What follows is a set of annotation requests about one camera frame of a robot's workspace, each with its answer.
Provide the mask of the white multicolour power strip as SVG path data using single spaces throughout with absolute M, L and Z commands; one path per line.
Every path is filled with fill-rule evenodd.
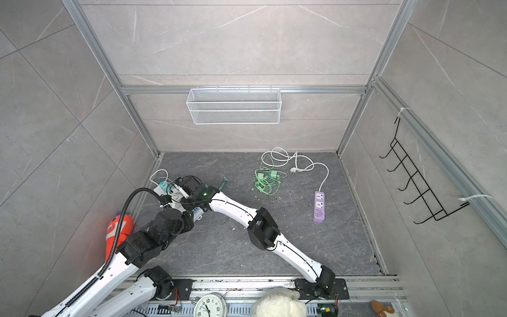
M 184 206 L 180 203 L 180 201 L 184 198 L 181 193 L 174 187 L 173 184 L 170 185 L 170 191 L 164 192 L 162 191 L 161 187 L 157 185 L 154 188 L 154 192 L 157 193 L 160 196 L 166 196 L 168 195 L 171 198 L 171 202 L 169 203 L 169 206 L 173 209 L 179 210 L 181 213 L 186 211 Z M 191 213 L 193 214 L 194 221 L 199 221 L 202 219 L 204 211 L 200 207 L 195 207 L 191 210 Z

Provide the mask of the purple small power strip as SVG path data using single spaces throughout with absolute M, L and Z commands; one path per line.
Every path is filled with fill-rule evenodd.
M 313 220 L 317 223 L 321 223 L 325 220 L 325 203 L 325 194 L 315 191 Z

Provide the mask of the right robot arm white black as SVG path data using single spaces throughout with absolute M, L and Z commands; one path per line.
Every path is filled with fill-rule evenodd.
M 177 178 L 176 188 L 183 195 L 179 203 L 185 210 L 193 211 L 199 207 L 204 212 L 226 215 L 243 225 L 255 247 L 280 256 L 303 275 L 313 286 L 311 296 L 328 298 L 334 295 L 335 273 L 305 255 L 286 239 L 267 209 L 244 206 L 194 176 Z

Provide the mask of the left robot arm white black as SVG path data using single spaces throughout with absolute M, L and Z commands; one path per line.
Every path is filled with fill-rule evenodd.
M 110 255 L 103 266 L 45 316 L 123 316 L 152 299 L 167 299 L 176 292 L 172 277 L 159 265 L 141 272 L 136 282 L 113 298 L 109 294 L 128 277 L 164 251 L 178 235 L 194 228 L 194 214 L 170 207 L 170 198 L 149 188 L 134 190 L 121 210 L 124 219 L 133 198 L 141 192 L 153 195 L 162 211 L 140 231 L 119 243 L 121 227 L 114 233 Z

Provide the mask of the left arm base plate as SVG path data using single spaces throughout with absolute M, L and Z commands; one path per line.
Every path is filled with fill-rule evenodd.
M 178 296 L 180 301 L 189 301 L 192 287 L 194 284 L 193 279 L 180 279 L 176 278 L 172 280 L 173 288 L 178 290 Z

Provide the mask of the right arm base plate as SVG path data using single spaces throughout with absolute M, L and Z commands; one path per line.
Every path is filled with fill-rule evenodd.
M 335 279 L 328 288 L 318 283 L 310 283 L 305 279 L 294 279 L 295 290 L 300 293 L 300 299 L 326 299 L 326 300 L 348 300 L 350 299 L 348 286 L 344 279 Z

